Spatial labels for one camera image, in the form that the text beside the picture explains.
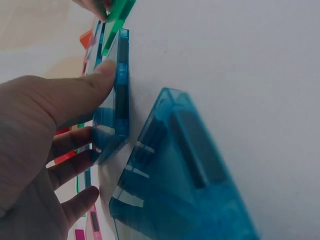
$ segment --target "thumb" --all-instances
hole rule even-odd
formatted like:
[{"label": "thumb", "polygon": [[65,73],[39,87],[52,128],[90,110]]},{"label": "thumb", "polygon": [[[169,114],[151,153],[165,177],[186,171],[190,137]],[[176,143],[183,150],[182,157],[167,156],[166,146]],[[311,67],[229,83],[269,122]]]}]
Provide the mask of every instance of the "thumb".
[{"label": "thumb", "polygon": [[97,108],[112,90],[115,73],[116,64],[107,60],[88,76],[47,79],[38,90],[45,96],[38,104],[58,127]]}]

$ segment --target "white wall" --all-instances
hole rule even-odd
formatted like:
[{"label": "white wall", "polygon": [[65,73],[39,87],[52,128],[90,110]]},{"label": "white wall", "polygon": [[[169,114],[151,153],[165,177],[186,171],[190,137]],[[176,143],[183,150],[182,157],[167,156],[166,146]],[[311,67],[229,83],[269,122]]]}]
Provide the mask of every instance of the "white wall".
[{"label": "white wall", "polygon": [[133,137],[162,87],[187,90],[265,240],[320,238],[319,12],[317,0],[137,0],[125,25]]}]

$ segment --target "hand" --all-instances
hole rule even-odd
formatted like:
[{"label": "hand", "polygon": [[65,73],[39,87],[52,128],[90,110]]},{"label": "hand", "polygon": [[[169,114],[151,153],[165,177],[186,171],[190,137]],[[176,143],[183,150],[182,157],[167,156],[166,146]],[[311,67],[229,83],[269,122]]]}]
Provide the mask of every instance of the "hand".
[{"label": "hand", "polygon": [[106,21],[107,12],[112,0],[73,0],[81,7],[93,12],[101,21]]},{"label": "hand", "polygon": [[62,204],[54,193],[92,165],[91,150],[46,164],[92,141],[91,127],[55,132],[92,118],[113,87],[115,69],[106,61],[86,77],[23,76],[0,84],[0,239],[67,239],[95,203],[94,186]]}]

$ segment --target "translucent blue tile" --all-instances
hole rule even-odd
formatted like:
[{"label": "translucent blue tile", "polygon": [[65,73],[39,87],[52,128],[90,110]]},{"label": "translucent blue tile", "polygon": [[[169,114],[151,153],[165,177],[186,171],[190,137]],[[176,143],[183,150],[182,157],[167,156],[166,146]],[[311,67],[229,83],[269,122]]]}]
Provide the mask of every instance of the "translucent blue tile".
[{"label": "translucent blue tile", "polygon": [[117,67],[113,89],[93,115],[92,159],[98,164],[120,150],[130,133],[129,30],[119,29],[106,59]]},{"label": "translucent blue tile", "polygon": [[109,203],[119,240],[258,240],[189,95],[163,88]]}]

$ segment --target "fingernail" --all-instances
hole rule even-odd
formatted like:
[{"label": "fingernail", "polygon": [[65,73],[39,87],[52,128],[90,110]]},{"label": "fingernail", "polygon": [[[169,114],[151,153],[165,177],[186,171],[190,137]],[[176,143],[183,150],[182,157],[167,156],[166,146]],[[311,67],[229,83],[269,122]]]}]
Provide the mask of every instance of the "fingernail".
[{"label": "fingernail", "polygon": [[95,74],[102,74],[105,76],[114,75],[116,72],[117,64],[112,60],[106,60],[100,63],[95,69]]}]

